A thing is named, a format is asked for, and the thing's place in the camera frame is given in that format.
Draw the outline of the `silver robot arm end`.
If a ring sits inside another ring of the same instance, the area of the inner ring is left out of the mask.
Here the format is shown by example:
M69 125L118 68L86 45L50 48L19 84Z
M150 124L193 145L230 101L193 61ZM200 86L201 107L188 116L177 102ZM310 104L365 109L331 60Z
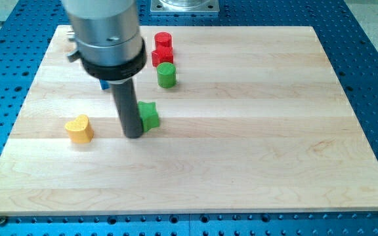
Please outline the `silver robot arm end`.
M81 60L97 79L119 82L136 75L146 63L135 0L62 0L76 47L68 60Z

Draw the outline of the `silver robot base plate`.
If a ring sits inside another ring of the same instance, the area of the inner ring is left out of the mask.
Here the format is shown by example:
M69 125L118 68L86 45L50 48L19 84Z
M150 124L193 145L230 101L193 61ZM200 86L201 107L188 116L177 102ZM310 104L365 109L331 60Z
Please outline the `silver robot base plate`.
M218 13L219 0L151 0L152 13Z

